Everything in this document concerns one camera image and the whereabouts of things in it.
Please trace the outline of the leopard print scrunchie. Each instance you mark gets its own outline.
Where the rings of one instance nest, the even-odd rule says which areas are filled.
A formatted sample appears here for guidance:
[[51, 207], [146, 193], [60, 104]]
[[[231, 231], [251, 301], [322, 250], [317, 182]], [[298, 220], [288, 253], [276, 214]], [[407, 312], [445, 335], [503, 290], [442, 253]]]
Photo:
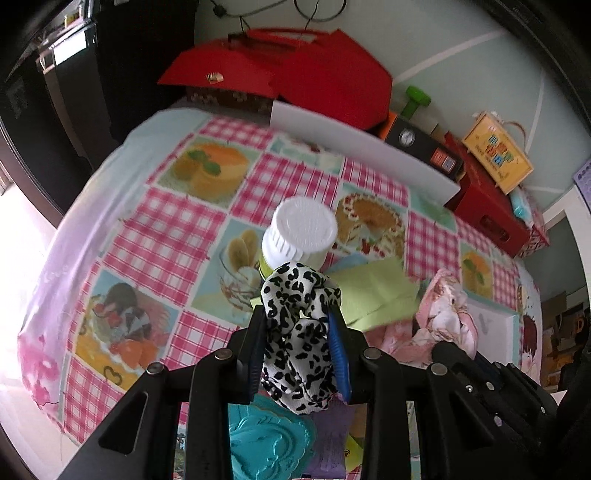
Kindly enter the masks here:
[[280, 265], [260, 291], [266, 313], [262, 386], [297, 415], [328, 408], [337, 392], [329, 351], [329, 310], [342, 293], [327, 276], [300, 262]]

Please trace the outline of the green microfiber cloth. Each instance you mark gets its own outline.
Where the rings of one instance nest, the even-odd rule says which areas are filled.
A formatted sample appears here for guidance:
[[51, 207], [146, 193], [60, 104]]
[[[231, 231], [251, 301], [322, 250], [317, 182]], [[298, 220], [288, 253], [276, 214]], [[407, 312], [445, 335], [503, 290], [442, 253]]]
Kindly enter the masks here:
[[410, 318], [418, 309], [418, 291], [418, 283], [393, 257], [329, 273], [290, 261], [266, 277], [256, 305], [263, 305], [273, 335], [325, 338], [332, 303], [346, 326], [365, 332]]

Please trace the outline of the teal embossed silicone mat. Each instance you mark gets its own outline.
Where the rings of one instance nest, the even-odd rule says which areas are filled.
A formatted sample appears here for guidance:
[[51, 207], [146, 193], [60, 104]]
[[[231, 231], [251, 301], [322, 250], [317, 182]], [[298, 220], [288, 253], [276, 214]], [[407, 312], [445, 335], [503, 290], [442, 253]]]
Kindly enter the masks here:
[[228, 432], [235, 479], [297, 479], [315, 455], [317, 428], [269, 397], [228, 406]]

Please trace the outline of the purple paper packet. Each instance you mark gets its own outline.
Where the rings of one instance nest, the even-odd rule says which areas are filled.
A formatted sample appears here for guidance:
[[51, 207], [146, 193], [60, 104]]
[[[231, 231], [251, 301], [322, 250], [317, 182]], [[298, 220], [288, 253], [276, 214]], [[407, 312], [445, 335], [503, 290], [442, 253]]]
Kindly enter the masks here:
[[315, 479], [345, 479], [346, 438], [353, 423], [355, 408], [339, 399], [332, 400], [329, 408], [311, 413], [315, 426], [314, 455], [304, 470], [304, 476]]

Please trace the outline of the pink fluffy cloth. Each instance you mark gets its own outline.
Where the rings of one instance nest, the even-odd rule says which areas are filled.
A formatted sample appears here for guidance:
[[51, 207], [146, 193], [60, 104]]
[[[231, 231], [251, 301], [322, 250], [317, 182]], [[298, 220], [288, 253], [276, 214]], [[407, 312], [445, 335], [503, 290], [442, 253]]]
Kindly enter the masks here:
[[471, 359], [478, 349], [478, 331], [468, 311], [468, 296], [458, 278], [441, 269], [429, 283], [411, 319], [375, 327], [365, 333], [370, 347], [391, 355], [398, 362], [427, 368], [432, 351], [441, 341], [456, 344]]

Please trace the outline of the white cap supplement bottle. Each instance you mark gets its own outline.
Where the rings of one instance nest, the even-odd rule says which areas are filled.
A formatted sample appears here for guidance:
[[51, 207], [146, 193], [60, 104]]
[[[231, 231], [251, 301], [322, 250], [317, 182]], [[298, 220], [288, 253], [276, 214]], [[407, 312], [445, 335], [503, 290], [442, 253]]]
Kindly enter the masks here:
[[290, 261], [320, 270], [337, 234], [335, 213], [327, 205], [301, 196], [284, 199], [263, 234], [260, 275], [266, 279]]

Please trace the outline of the patchwork dessert print tablecloth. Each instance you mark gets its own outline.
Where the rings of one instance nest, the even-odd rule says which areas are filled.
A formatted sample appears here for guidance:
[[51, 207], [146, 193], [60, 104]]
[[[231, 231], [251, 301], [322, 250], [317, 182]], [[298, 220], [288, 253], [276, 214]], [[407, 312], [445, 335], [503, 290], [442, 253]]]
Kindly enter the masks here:
[[318, 271], [393, 257], [419, 285], [418, 308], [446, 269], [468, 297], [520, 316], [518, 365], [441, 341], [417, 368], [346, 326], [352, 396], [332, 397], [355, 408], [345, 479], [535, 471], [524, 395], [539, 380], [541, 303], [516, 260], [453, 211], [334, 150], [172, 109], [135, 129], [75, 200], [18, 337], [25, 386], [79, 445], [63, 478], [235, 479], [228, 406], [270, 398], [262, 376], [252, 400], [239, 398], [238, 331], [265, 280], [263, 234], [297, 196], [338, 222]]

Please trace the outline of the white teal rimmed tray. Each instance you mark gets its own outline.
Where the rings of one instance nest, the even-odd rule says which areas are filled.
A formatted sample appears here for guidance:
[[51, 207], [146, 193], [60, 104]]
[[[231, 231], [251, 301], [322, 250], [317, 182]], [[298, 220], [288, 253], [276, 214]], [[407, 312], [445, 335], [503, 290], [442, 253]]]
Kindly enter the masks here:
[[479, 334], [478, 352], [490, 362], [518, 365], [521, 345], [518, 313], [478, 296], [468, 297], [468, 311]]

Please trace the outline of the red cardboard box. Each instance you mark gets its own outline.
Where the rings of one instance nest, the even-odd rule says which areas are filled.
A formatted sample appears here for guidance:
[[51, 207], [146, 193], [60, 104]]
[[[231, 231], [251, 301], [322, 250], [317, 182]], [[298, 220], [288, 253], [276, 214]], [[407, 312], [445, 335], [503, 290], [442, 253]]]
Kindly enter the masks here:
[[526, 224], [515, 216], [509, 198], [459, 138], [448, 132], [445, 145], [463, 161], [460, 191], [446, 207], [510, 257], [516, 257], [529, 240]]

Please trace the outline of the white long board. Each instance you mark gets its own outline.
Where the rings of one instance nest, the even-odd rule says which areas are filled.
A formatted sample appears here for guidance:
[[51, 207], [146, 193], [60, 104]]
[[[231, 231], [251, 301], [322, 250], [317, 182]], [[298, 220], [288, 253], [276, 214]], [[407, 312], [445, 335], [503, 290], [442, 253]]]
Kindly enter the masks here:
[[440, 205], [460, 192], [456, 182], [415, 157], [322, 114], [276, 101], [271, 108], [270, 127], [342, 153], [422, 192]]

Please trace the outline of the pink patterned box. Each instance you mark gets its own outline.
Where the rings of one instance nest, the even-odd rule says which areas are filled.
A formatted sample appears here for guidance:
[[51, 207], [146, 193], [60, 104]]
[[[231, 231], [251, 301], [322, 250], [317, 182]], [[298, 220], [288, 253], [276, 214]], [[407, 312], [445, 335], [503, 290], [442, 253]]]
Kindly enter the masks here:
[[528, 196], [528, 200], [532, 209], [533, 225], [528, 227], [525, 224], [529, 231], [529, 239], [524, 244], [519, 253], [521, 258], [528, 257], [533, 253], [550, 246], [550, 238], [543, 214], [534, 198], [526, 190], [524, 190], [524, 192]]

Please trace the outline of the black rectangular box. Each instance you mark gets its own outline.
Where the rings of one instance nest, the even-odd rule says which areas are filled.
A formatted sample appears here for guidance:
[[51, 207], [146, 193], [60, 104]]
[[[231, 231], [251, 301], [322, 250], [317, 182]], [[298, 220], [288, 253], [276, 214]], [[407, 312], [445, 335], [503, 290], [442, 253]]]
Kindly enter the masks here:
[[398, 148], [429, 165], [452, 181], [457, 181], [463, 161], [444, 144], [390, 111], [388, 119], [379, 129], [378, 136], [387, 144]]

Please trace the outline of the light blue wipes pack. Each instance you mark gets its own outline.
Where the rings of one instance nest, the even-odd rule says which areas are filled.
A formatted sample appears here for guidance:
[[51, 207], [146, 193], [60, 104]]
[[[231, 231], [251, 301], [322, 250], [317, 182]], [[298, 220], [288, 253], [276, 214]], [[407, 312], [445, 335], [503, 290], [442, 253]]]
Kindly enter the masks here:
[[512, 210], [516, 218], [523, 221], [528, 227], [533, 225], [533, 213], [528, 196], [521, 187], [516, 187], [510, 194]]

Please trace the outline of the dark floral box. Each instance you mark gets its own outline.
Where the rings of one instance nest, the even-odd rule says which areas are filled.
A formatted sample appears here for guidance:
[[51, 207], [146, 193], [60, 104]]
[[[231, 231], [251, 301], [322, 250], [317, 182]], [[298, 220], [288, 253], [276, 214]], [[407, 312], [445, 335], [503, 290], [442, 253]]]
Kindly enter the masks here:
[[189, 101], [204, 106], [216, 106], [269, 116], [273, 99], [236, 90], [212, 87], [187, 87]]

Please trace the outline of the red gift bag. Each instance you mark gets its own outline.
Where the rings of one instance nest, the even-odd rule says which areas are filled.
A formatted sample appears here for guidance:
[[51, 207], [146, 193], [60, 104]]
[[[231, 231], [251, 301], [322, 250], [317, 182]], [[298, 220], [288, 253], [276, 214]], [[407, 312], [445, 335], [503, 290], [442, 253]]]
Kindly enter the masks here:
[[259, 28], [181, 52], [158, 83], [235, 104], [280, 100], [367, 131], [387, 120], [393, 79], [341, 30]]

